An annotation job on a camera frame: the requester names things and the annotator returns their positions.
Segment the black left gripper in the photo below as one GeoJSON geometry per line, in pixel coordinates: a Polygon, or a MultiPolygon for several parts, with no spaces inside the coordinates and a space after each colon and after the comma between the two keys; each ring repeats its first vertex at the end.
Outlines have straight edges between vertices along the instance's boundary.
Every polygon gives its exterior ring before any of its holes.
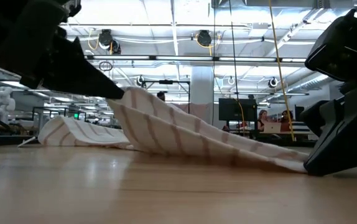
{"type": "Polygon", "coordinates": [[[25,44],[23,61],[14,69],[20,83],[75,95],[121,99],[124,90],[89,63],[79,38],[66,39],[59,25],[68,19],[68,1],[28,0],[17,3],[10,40],[25,44]]]}

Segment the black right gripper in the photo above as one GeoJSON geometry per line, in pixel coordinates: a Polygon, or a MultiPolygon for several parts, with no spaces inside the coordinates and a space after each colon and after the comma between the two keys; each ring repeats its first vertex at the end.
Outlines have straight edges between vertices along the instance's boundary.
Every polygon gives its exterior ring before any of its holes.
{"type": "Polygon", "coordinates": [[[300,114],[300,120],[318,136],[304,168],[308,175],[324,176],[357,167],[357,83],[338,87],[341,96],[320,100],[300,114]]]}

